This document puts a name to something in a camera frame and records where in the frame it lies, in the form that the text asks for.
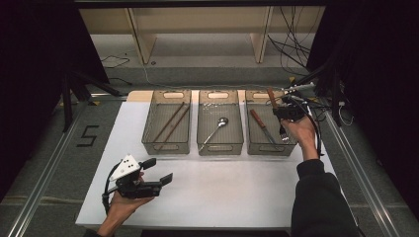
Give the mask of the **metal spoon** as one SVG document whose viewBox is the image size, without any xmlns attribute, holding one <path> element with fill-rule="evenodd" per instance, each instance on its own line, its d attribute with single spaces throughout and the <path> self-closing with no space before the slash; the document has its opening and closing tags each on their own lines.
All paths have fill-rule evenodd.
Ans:
<svg viewBox="0 0 419 237">
<path fill-rule="evenodd" d="M 202 153 L 208 146 L 217 143 L 218 133 L 223 130 L 229 123 L 226 117 L 219 118 L 214 124 L 203 124 L 200 127 L 201 144 L 199 152 Z"/>
</svg>

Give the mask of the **light wooden shelf unit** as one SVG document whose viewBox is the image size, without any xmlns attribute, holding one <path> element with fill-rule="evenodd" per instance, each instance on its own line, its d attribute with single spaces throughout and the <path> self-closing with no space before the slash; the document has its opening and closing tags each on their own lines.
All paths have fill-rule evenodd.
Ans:
<svg viewBox="0 0 419 237">
<path fill-rule="evenodd" d="M 82 9 L 91 35 L 131 35 L 139 61 L 149 61 L 159 34 L 247 34 L 255 61 L 264 60 L 269 33 L 315 33 L 325 8 L 286 7 L 176 7 Z"/>
</svg>

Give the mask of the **white table cover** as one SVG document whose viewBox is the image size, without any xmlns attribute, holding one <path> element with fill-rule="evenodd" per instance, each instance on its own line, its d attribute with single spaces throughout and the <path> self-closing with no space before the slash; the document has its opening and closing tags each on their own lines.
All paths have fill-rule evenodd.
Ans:
<svg viewBox="0 0 419 237">
<path fill-rule="evenodd" d="M 76 223 L 92 227 L 106 217 L 102 193 L 111 169 L 126 155 L 143 161 L 150 156 L 140 142 L 151 94 L 140 102 L 122 103 L 96 174 Z M 168 174 L 173 181 L 159 197 L 139 208 L 126 226 L 140 229 L 285 229 L 291 226 L 297 147 L 288 158 L 249 155 L 201 156 L 196 144 L 198 93 L 193 93 L 191 148 L 187 155 L 157 157 L 146 181 Z"/>
</svg>

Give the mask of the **person's left hand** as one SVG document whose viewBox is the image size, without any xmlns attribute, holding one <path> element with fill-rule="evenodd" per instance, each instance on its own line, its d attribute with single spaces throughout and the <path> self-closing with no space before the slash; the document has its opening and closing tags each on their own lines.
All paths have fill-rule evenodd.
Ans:
<svg viewBox="0 0 419 237">
<path fill-rule="evenodd" d="M 125 221 L 136 210 L 153 200 L 153 197 L 127 198 L 114 193 L 107 217 L 113 220 Z"/>
</svg>

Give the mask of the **clear grey plastic bin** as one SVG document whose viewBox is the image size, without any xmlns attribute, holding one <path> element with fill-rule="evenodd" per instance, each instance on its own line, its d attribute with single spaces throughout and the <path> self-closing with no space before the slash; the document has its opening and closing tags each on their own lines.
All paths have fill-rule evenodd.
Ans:
<svg viewBox="0 0 419 237">
<path fill-rule="evenodd" d="M 157 90 L 153 92 L 141 138 L 141 142 L 149 155 L 177 155 L 190 153 L 191 99 L 191 90 Z M 185 102 L 185 105 L 182 107 L 180 112 L 177 113 L 164 132 L 159 136 L 158 140 L 153 142 L 159 130 L 178 109 L 182 102 Z M 166 145 L 162 148 L 162 150 L 158 151 L 158 147 L 163 143 L 164 139 L 187 106 L 191 106 L 189 112 L 184 116 L 181 123 L 172 133 Z"/>
<path fill-rule="evenodd" d="M 200 140 L 200 127 L 214 124 L 221 118 L 229 119 L 228 125 L 218 133 L 217 143 L 208 146 L 201 156 L 240 155 L 244 143 L 242 119 L 237 90 L 201 90 L 199 92 L 199 110 L 197 143 Z"/>
<path fill-rule="evenodd" d="M 247 127 L 247 153 L 249 155 L 263 156 L 281 156 L 288 157 L 296 146 L 296 140 L 287 132 L 290 143 L 284 144 L 280 137 L 280 122 L 273 114 L 269 96 L 266 91 L 246 90 L 245 91 L 246 108 L 246 127 Z M 256 111 L 268 131 L 274 137 L 276 145 L 269 142 L 260 126 L 252 118 L 250 110 Z"/>
</svg>

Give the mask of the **metal floor rail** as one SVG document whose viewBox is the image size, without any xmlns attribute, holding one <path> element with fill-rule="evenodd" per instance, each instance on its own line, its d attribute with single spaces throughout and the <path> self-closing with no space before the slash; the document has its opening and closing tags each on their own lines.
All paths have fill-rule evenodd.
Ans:
<svg viewBox="0 0 419 237">
<path fill-rule="evenodd" d="M 394 221 L 390 216 L 390 212 L 378 196 L 373 183 L 370 181 L 367 172 L 362 167 L 358 156 L 343 129 L 334 123 L 334 120 L 329 113 L 325 116 L 326 121 L 341 150 L 343 151 L 348 166 L 350 167 L 350 170 L 352 171 L 383 235 L 385 237 L 400 237 L 400 233 L 395 227 Z"/>
<path fill-rule="evenodd" d="M 42 172 L 37 178 L 37 182 L 31 189 L 30 194 L 24 198 L 22 208 L 14 219 L 11 228 L 8 230 L 7 237 L 24 236 L 35 215 L 37 208 L 41 203 L 42 197 L 65 153 L 65 150 L 68 147 L 69 141 L 73 136 L 79 119 L 87 107 L 87 102 L 80 102 L 77 104 L 72 122 L 57 139 L 57 143 L 54 145 L 52 153 L 48 156 L 47 162 L 42 166 Z"/>
</svg>

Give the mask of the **black curtain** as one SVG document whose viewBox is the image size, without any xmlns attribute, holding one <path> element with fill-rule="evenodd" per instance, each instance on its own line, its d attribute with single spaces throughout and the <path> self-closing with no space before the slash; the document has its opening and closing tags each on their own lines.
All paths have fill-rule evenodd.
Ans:
<svg viewBox="0 0 419 237">
<path fill-rule="evenodd" d="M 70 71 L 109 81 L 74 0 L 0 0 L 0 200 L 38 143 Z"/>
<path fill-rule="evenodd" d="M 419 0 L 325 0 L 308 67 L 329 61 L 370 145 L 419 219 Z"/>
</svg>

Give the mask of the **person's right hand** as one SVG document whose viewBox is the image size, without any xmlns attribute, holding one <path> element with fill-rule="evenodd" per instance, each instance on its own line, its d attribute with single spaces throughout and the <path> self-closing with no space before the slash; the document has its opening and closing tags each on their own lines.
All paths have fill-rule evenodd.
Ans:
<svg viewBox="0 0 419 237">
<path fill-rule="evenodd" d="M 308 117 L 304 117 L 298 121 L 290 121 L 282 119 L 281 125 L 295 138 L 301 148 L 316 148 L 315 145 L 315 128 Z"/>
</svg>

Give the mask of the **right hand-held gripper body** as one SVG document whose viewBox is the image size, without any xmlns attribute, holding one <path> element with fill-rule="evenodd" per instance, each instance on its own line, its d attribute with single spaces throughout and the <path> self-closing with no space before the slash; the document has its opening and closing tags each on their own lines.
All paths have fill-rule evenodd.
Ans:
<svg viewBox="0 0 419 237">
<path fill-rule="evenodd" d="M 286 105 L 286 119 L 300 120 L 306 115 L 310 115 L 310 100 L 307 93 L 314 87 L 313 83 L 291 86 L 284 90 L 282 101 Z"/>
</svg>

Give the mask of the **black metal stand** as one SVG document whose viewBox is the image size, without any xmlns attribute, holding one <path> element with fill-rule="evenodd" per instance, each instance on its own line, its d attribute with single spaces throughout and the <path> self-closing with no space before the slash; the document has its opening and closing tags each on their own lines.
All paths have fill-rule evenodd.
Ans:
<svg viewBox="0 0 419 237">
<path fill-rule="evenodd" d="M 319 97 L 331 97 L 332 118 L 338 126 L 341 126 L 342 122 L 339 116 L 340 75 L 336 69 L 336 63 L 334 60 L 328 59 L 317 69 L 292 83 L 290 85 L 290 89 L 295 89 L 297 86 L 307 85 L 314 79 L 317 80 L 314 86 L 314 93 Z"/>
<path fill-rule="evenodd" d="M 123 95 L 120 91 L 87 74 L 74 70 L 65 72 L 61 80 L 61 95 L 64 106 L 64 132 L 66 132 L 73 123 L 71 93 L 73 93 L 81 102 L 87 102 L 92 98 L 92 94 L 86 87 L 87 84 L 92 84 L 93 86 L 116 97 L 121 97 Z"/>
</svg>

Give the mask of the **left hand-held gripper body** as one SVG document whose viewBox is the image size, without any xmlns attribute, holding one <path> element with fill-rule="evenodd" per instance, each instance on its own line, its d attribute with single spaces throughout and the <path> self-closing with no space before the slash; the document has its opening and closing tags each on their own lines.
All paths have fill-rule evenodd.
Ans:
<svg viewBox="0 0 419 237">
<path fill-rule="evenodd" d="M 140 163 L 128 154 L 115 166 L 110 175 L 110 181 L 116 185 L 110 192 L 118 191 L 123 198 L 151 198 L 158 197 L 162 190 L 160 180 L 157 182 L 141 182 L 139 174 Z"/>
</svg>

